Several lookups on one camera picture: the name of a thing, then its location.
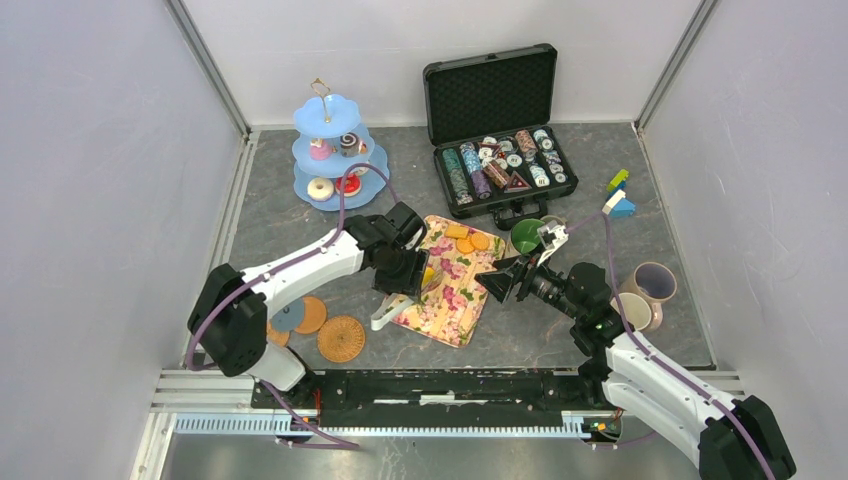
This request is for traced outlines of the silver serving tongs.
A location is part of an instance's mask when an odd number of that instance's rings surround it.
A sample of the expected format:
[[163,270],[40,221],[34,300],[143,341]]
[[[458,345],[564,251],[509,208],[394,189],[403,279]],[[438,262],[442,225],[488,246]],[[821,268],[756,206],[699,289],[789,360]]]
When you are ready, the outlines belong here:
[[436,281],[434,279],[423,283],[421,295],[415,298],[398,293],[386,296],[381,305],[370,317],[370,329],[372,331],[380,331],[411,306],[422,305],[424,294],[428,293],[435,285]]

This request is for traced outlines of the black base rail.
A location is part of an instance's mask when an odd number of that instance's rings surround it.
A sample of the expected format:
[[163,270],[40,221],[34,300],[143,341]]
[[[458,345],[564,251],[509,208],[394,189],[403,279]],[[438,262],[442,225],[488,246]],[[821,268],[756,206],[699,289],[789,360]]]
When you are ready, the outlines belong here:
[[458,401],[531,404],[551,410],[612,410],[598,382],[575,369],[330,369],[306,373],[279,396],[294,408],[352,410],[376,401],[410,403],[448,396]]

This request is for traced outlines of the small beige cup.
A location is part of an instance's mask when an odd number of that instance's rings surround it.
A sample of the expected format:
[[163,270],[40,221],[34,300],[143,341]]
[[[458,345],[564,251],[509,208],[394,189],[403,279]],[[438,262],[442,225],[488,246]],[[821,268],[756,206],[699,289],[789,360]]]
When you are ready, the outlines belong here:
[[563,227],[567,226],[566,220],[556,215],[545,215],[541,218],[541,220],[545,224],[556,224]]

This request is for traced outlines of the colourful toy block stack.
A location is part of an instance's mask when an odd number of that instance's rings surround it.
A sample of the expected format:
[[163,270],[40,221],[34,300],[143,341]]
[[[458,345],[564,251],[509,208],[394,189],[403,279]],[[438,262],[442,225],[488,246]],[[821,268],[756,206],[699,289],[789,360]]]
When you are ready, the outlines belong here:
[[608,183],[607,200],[602,207],[602,212],[610,218],[624,218],[635,213],[635,204],[627,198],[625,187],[630,172],[621,169]]

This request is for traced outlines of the floral rectangular tray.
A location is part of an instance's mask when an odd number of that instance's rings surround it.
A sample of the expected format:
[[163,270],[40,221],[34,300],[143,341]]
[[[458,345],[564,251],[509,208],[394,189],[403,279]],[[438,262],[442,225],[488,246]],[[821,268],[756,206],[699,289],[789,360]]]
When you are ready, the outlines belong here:
[[[392,323],[454,348],[463,348],[471,340],[489,293],[475,281],[475,275],[493,270],[501,259],[506,243],[500,237],[437,215],[425,218],[427,235],[420,247],[429,252],[427,267],[435,270],[436,285],[423,296],[422,305],[413,305]],[[490,239],[487,250],[461,254],[456,239],[444,236],[451,224],[467,226]]]

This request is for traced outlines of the yellow mug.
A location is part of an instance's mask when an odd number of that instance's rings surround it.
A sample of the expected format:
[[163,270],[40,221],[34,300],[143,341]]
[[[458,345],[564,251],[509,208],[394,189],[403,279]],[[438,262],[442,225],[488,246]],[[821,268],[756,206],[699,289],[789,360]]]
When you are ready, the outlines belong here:
[[635,330],[646,330],[653,320],[653,311],[649,303],[641,296],[623,292],[618,296],[620,302],[613,297],[610,300],[611,307],[619,315],[624,314],[626,320]]

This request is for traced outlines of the red glazed donut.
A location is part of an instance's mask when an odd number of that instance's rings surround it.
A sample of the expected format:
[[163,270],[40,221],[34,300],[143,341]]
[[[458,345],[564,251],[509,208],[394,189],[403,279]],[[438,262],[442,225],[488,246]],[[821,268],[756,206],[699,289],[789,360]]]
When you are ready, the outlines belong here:
[[337,193],[343,197],[352,197],[361,191],[362,181],[355,174],[339,177],[335,181],[335,188]]

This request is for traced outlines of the pink cupcake with topping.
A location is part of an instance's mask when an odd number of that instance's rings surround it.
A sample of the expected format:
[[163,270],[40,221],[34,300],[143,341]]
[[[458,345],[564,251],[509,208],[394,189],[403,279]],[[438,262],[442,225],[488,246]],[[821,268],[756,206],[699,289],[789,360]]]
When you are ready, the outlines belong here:
[[335,149],[328,140],[320,138],[313,138],[310,140],[309,155],[313,160],[326,160],[334,152]]

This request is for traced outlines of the square yellow biscuit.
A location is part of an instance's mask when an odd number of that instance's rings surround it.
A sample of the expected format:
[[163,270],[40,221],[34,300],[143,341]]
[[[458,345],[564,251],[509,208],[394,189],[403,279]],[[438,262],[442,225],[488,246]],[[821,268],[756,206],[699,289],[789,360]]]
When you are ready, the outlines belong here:
[[445,229],[444,236],[459,240],[467,238],[469,236],[469,231],[470,229],[467,226],[451,224]]

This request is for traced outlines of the blue three-tier cake stand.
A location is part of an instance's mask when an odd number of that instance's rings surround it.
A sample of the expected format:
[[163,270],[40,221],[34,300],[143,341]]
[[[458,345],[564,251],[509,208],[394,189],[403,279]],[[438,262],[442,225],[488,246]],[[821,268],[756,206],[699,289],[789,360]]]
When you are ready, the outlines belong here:
[[[390,177],[388,155],[370,134],[355,101],[334,93],[319,78],[310,83],[310,88],[314,96],[293,114],[294,129],[298,132],[298,138],[291,148],[294,157],[294,192],[312,207],[325,212],[337,211],[341,206],[347,209],[363,207],[386,187],[386,180]],[[366,143],[368,151],[365,154],[352,158],[341,155],[339,138],[348,132],[356,133]],[[335,152],[326,160],[313,160],[309,155],[310,140],[313,138],[328,140]],[[357,195],[343,197],[336,191],[324,202],[313,201],[307,195],[307,184],[311,179],[324,177],[335,184],[337,178],[353,174],[352,171],[365,162],[370,170],[359,176],[362,189]]]

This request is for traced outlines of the round orange biscuit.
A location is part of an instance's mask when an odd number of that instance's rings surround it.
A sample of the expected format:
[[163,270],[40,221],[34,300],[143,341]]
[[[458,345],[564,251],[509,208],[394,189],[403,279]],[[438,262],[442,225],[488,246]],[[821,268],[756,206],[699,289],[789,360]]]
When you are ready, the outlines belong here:
[[487,250],[490,246],[489,237],[480,231],[472,233],[468,240],[475,250]]
[[456,248],[461,254],[471,254],[475,247],[468,237],[456,240]]

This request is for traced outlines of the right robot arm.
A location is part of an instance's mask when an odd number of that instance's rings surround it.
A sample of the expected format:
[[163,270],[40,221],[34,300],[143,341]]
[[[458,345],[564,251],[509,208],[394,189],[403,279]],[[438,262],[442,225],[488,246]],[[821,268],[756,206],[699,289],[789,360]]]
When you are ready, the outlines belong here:
[[587,361],[577,392],[591,408],[608,403],[630,413],[674,445],[703,479],[790,479],[797,465],[772,409],[760,398],[738,399],[678,365],[627,321],[606,270],[579,262],[567,273],[547,265],[561,225],[544,233],[545,250],[497,260],[476,275],[490,295],[533,296],[574,321],[570,334]]

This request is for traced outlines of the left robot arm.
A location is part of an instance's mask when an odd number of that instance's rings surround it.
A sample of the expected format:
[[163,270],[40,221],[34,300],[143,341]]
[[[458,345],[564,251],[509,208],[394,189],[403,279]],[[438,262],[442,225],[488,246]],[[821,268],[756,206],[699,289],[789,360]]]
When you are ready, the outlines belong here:
[[267,324],[305,294],[342,277],[373,269],[375,291],[416,298],[429,254],[420,244],[425,220],[403,202],[385,214],[342,216],[326,235],[270,263],[235,270],[225,263],[208,274],[187,320],[190,352],[203,347],[224,376],[242,374],[275,387],[290,407],[306,405],[314,381],[304,361],[274,345]]

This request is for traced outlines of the chocolate swirl cake roll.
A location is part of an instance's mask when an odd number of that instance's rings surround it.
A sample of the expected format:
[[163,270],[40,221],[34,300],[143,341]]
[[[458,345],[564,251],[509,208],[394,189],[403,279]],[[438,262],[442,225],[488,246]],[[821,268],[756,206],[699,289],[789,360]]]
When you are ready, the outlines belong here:
[[339,152],[345,158],[363,155],[367,151],[366,143],[354,132],[348,132],[339,138]]

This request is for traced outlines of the white glazed donut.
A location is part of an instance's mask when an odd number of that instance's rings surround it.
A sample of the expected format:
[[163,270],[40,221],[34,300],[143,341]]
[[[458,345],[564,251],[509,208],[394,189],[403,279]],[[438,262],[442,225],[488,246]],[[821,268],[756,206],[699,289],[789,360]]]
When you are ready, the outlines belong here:
[[327,201],[335,193],[334,182],[324,177],[315,177],[307,184],[307,195],[316,202]]

